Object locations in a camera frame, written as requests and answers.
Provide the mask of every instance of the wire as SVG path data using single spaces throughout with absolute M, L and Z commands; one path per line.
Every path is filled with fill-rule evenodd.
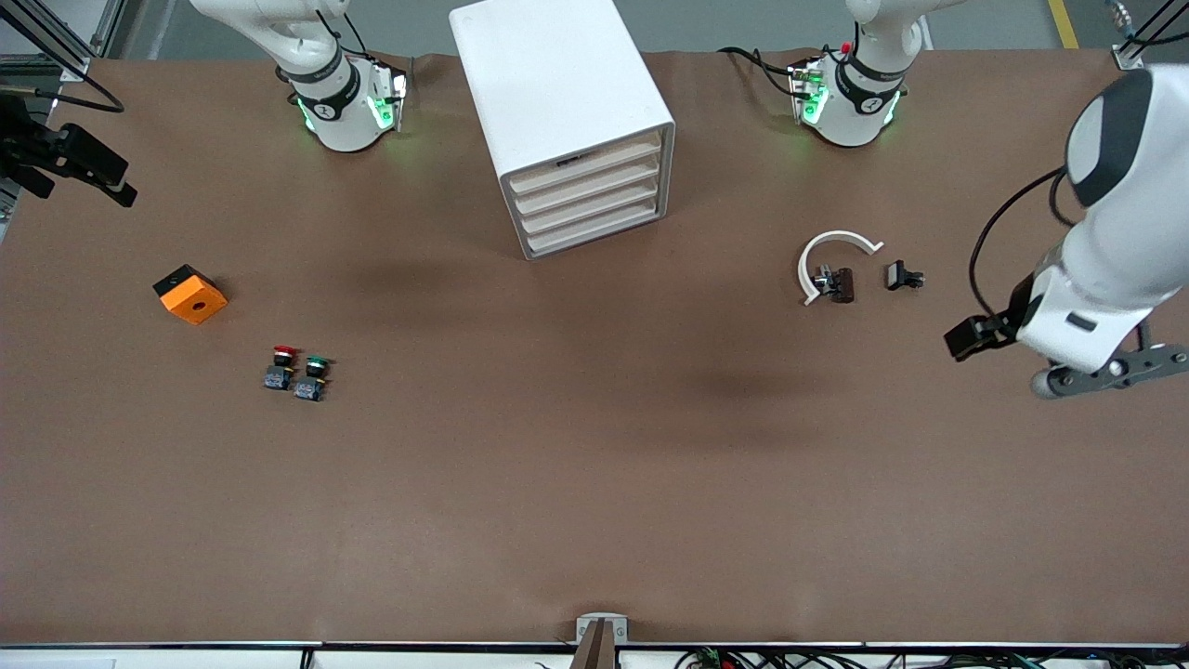
M 763 56 L 760 55 L 760 50 L 759 49 L 754 49 L 750 53 L 748 53 L 747 51 L 740 49 L 738 46 L 724 46 L 724 48 L 719 49 L 718 52 L 719 53 L 736 53 L 736 55 L 743 56 L 744 58 L 747 58 L 748 61 L 750 61 L 751 64 L 754 64 L 755 67 L 760 68 L 763 71 L 763 76 L 768 77 L 768 81 L 772 82 L 772 86 L 774 86 L 776 88 L 776 90 L 780 90 L 785 95 L 788 95 L 789 97 L 795 97 L 798 100 L 809 100 L 810 99 L 810 95 L 807 93 L 800 93 L 798 90 L 791 90 L 791 89 L 785 88 L 784 86 L 781 86 L 780 82 L 776 81 L 776 78 L 774 76 L 772 76 L 772 74 L 776 72 L 776 74 L 781 74 L 781 75 L 788 76 L 788 69 L 787 68 L 781 69 L 781 68 L 778 68 L 776 65 L 773 65 L 772 63 L 766 63 L 763 61 Z
M 347 49 L 346 46 L 342 45 L 342 33 L 341 32 L 336 32 L 336 31 L 334 31 L 331 27 L 331 24 L 327 23 L 326 17 L 322 15 L 322 12 L 320 10 L 314 10 L 314 13 L 317 14 L 317 20 L 322 21 L 322 27 L 326 29 L 326 32 L 329 32 L 331 37 L 333 37 L 334 40 L 339 43 L 339 48 L 342 49 L 344 51 L 346 51 L 347 53 L 351 53 L 353 56 L 359 56 L 360 58 L 364 58 L 365 61 L 367 61 L 370 63 L 375 63 L 375 64 L 378 64 L 378 65 L 384 65 L 385 68 L 392 70 L 392 74 L 397 75 L 397 76 L 403 76 L 403 75 L 408 75 L 409 74 L 409 72 L 404 71 L 403 69 L 401 69 L 401 68 L 398 68 L 396 65 L 391 65 L 389 63 L 385 63 L 384 61 L 380 61 L 376 56 L 372 56 L 371 53 L 369 53 L 367 52 L 367 46 L 364 44 L 364 38 L 359 37 L 359 31 L 356 30 L 356 24 L 352 23 L 351 17 L 348 17 L 346 13 L 342 14 L 342 18 L 347 20 L 347 25 L 351 26 L 351 32 L 353 32 L 354 36 L 356 36 L 356 42 L 359 43 L 359 50 L 358 51 L 356 51 L 354 49 Z
M 761 68 L 763 68 L 763 69 L 766 69 L 766 70 L 768 70 L 770 72 L 785 74 L 785 75 L 788 74 L 787 69 L 779 68 L 779 67 L 776 67 L 776 65 L 774 65 L 772 63 L 766 63 L 763 61 L 763 58 L 760 57 L 760 50 L 759 49 L 755 49 L 753 51 L 744 51 L 743 49 L 740 49 L 738 46 L 723 46 L 722 49 L 718 50 L 718 52 L 719 53 L 735 53 L 737 56 L 743 56 L 744 58 L 747 58 L 748 61 L 750 61 L 751 64 L 754 64 L 756 67 L 761 67 Z
M 1144 27 L 1147 27 L 1149 25 L 1151 25 L 1152 23 L 1155 23 L 1156 19 L 1159 18 L 1164 13 L 1164 11 L 1169 8 L 1170 5 L 1171 5 L 1170 2 L 1165 2 L 1165 5 L 1163 7 L 1160 7 L 1159 12 L 1152 14 L 1152 18 L 1144 23 Z M 1138 56 L 1139 53 L 1143 53 L 1144 49 L 1146 49 L 1149 46 L 1159 46 L 1160 44 L 1171 44 L 1172 42 L 1179 42 L 1179 40 L 1184 39 L 1185 37 L 1189 37 L 1189 32 L 1182 32 L 1181 34 L 1174 34 L 1172 37 L 1164 37 L 1164 38 L 1160 37 L 1160 33 L 1163 33 L 1165 30 L 1168 30 L 1169 26 L 1174 24 L 1174 21 L 1176 21 L 1178 18 L 1181 18 L 1181 14 L 1185 13 L 1187 10 L 1189 10 L 1189 4 L 1185 4 L 1179 10 L 1177 10 L 1176 12 L 1174 12 L 1172 17 L 1170 17 L 1169 20 L 1164 21 L 1164 24 L 1160 27 L 1156 29 L 1156 32 L 1152 33 L 1152 37 L 1150 37 L 1147 39 L 1140 39 L 1140 38 L 1138 38 L 1135 36 L 1132 36 L 1132 37 L 1127 38 L 1127 44 L 1135 44 L 1135 45 L 1139 46 L 1139 49 L 1135 51 L 1135 55 Z M 1140 32 L 1144 32 L 1144 27 L 1141 27 L 1138 31 L 1135 31 L 1135 34 L 1139 34 Z
M 979 254 L 982 252 L 982 245 L 987 241 L 987 234 L 990 234 L 990 228 L 995 227 L 999 219 L 1002 217 L 1004 214 L 1007 213 L 1007 209 L 1012 208 L 1012 204 L 1018 202 L 1020 197 L 1027 195 L 1038 185 L 1046 183 L 1049 179 L 1056 178 L 1063 170 L 1064 168 L 1057 168 L 1052 171 L 1048 171 L 1044 176 L 1037 177 L 1037 179 L 1032 183 L 1028 183 L 1024 188 L 1017 190 L 1015 194 L 1008 197 L 1007 201 L 999 207 L 999 210 L 990 216 L 990 220 L 987 221 L 987 225 L 983 226 L 982 232 L 979 234 L 979 240 L 974 242 L 974 251 L 970 252 L 970 291 L 974 292 L 974 298 L 979 302 L 979 305 L 982 307 L 982 310 L 987 311 L 987 315 L 990 317 L 998 317 L 998 314 L 995 313 L 995 309 L 990 308 L 990 304 L 987 303 L 987 298 L 982 296 L 982 290 L 979 289 L 979 278 L 975 276 L 975 267 L 979 265 Z
M 359 31 L 356 30 L 356 24 L 354 21 L 351 20 L 351 17 L 346 12 L 344 12 L 342 18 L 347 20 L 347 27 L 350 27 L 351 32 L 356 36 L 356 42 L 359 43 L 359 50 L 367 51 L 367 46 L 364 45 L 364 38 L 359 37 Z
M 1062 179 L 1065 178 L 1068 173 L 1069 171 L 1065 168 L 1062 168 L 1061 173 L 1052 179 L 1052 185 L 1049 187 L 1049 210 L 1052 212 L 1053 217 L 1059 220 L 1062 225 L 1065 227 L 1074 227 L 1077 222 L 1070 220 L 1069 216 L 1061 213 L 1061 207 L 1057 206 L 1057 187 L 1061 185 Z
M 62 38 L 58 37 L 57 34 L 55 34 L 55 32 L 52 30 L 50 30 L 44 23 L 42 23 L 42 19 L 37 18 L 33 14 L 27 14 L 26 13 L 26 15 L 30 19 L 32 19 L 33 23 L 36 23 L 37 26 L 42 29 L 42 31 L 44 31 L 46 34 L 49 34 L 50 37 L 52 37 L 54 40 L 58 43 L 58 46 L 61 46 L 63 51 L 70 52 L 70 45 L 67 44 L 65 42 L 62 42 Z M 87 107 L 87 108 L 90 108 L 90 109 L 97 109 L 100 112 L 111 112 L 113 114 L 121 114 L 121 113 L 124 113 L 124 102 L 121 102 L 119 97 L 117 97 L 115 95 L 113 95 L 112 91 L 108 90 L 107 88 L 105 88 L 101 83 L 99 83 L 97 81 L 95 81 L 94 78 L 92 78 L 90 75 L 88 75 L 87 72 L 84 72 L 81 69 L 76 68 L 74 65 L 74 63 L 70 63 L 70 62 L 65 61 L 64 58 L 59 57 L 52 49 L 50 49 L 45 44 L 45 42 L 42 40 L 40 37 L 38 37 L 37 34 L 34 34 L 33 31 L 29 29 L 29 26 L 24 25 L 19 20 L 17 20 L 17 18 L 12 14 L 12 12 L 10 12 L 6 8 L 0 8 L 0 17 L 2 17 L 4 19 L 6 19 L 14 29 L 17 29 L 17 32 L 21 33 L 25 37 L 25 39 L 29 39 L 30 42 L 32 42 L 33 45 L 37 46 L 42 52 L 44 52 L 49 57 L 54 58 L 54 62 L 56 62 L 63 69 L 69 70 L 70 74 L 77 76 L 81 80 L 83 80 L 87 84 L 89 84 L 92 88 L 94 88 L 100 95 L 102 95 L 103 97 L 107 97 L 107 101 L 111 102 L 111 103 L 109 105 L 103 105 L 102 102 L 92 102 L 90 100 L 83 100 L 81 97 L 74 97 L 71 95 L 62 95 L 62 94 L 58 94 L 58 93 L 46 93 L 46 91 L 43 91 L 43 90 L 38 90 L 37 91 L 37 96 L 38 97 L 49 97 L 49 99 L 52 99 L 52 100 L 58 100 L 58 101 L 62 101 L 62 102 L 67 102 L 69 105 L 78 105 L 80 107 Z
M 1159 39 L 1140 39 L 1138 37 L 1128 37 L 1127 44 L 1135 44 L 1138 46 L 1159 46 L 1162 44 L 1172 44 L 1174 42 L 1181 42 L 1182 39 L 1189 38 L 1189 31 L 1174 34 L 1172 37 L 1162 37 Z
M 694 651 L 692 651 L 692 650 L 691 651 L 686 651 L 685 655 L 682 655 L 681 657 L 678 657 L 677 662 L 673 663 L 673 669 L 681 669 L 681 664 L 684 664 L 686 659 L 690 659 L 694 655 L 698 655 L 698 654 L 694 652 Z

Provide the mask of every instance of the orange block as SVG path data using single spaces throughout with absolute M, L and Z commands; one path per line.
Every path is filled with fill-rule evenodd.
M 215 284 L 188 264 L 153 283 L 152 289 L 169 313 L 194 324 L 227 305 L 227 297 L 215 288 Z

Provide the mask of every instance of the brown paper mat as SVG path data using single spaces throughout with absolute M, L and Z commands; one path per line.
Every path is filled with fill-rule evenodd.
M 271 63 L 96 63 L 128 113 L 55 122 L 140 198 L 59 183 L 0 246 L 0 638 L 548 640 L 591 610 L 663 640 L 1189 636 L 1189 380 L 1046 404 L 1034 354 L 942 341 L 1109 56 L 925 53 L 860 150 L 737 61 L 647 61 L 669 216 L 536 263 L 454 58 L 359 154 Z M 836 227 L 887 247 L 823 247 L 858 301 L 803 307 Z M 1023 202 L 987 295 L 1061 234 Z M 881 288 L 897 258 L 924 290 Z M 231 297 L 200 327 L 151 289 L 181 263 Z M 275 345 L 336 361 L 325 403 L 259 387 Z

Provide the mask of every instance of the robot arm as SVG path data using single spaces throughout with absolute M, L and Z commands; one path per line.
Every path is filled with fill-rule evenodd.
M 892 121 L 904 75 L 920 52 L 919 19 L 964 1 L 847 0 L 855 43 L 841 58 L 830 53 L 810 71 L 793 72 L 793 88 L 810 95 L 804 103 L 794 101 L 797 118 L 841 146 L 875 139 Z
M 322 27 L 347 12 L 351 0 L 190 0 L 194 8 L 239 31 L 287 74 L 304 75 L 336 62 L 339 43 Z
M 1020 342 L 1053 364 L 1034 383 L 1044 397 L 1125 389 L 1189 367 L 1181 347 L 1150 347 L 1146 334 L 1140 351 L 1119 353 L 1189 282 L 1185 118 L 1189 65 L 1131 71 L 1086 107 L 1065 149 L 1086 219 L 1017 286 L 1006 311 L 946 334 L 956 359 Z
M 268 52 L 297 91 L 306 126 L 335 151 L 358 151 L 398 130 L 404 72 L 366 55 L 344 52 L 322 25 L 350 0 L 190 0 Z

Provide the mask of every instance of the black clip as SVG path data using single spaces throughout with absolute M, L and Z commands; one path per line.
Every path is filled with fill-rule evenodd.
M 908 271 L 904 266 L 904 260 L 897 260 L 888 265 L 887 272 L 888 290 L 899 290 L 905 285 L 920 288 L 925 284 L 925 273 L 920 271 Z

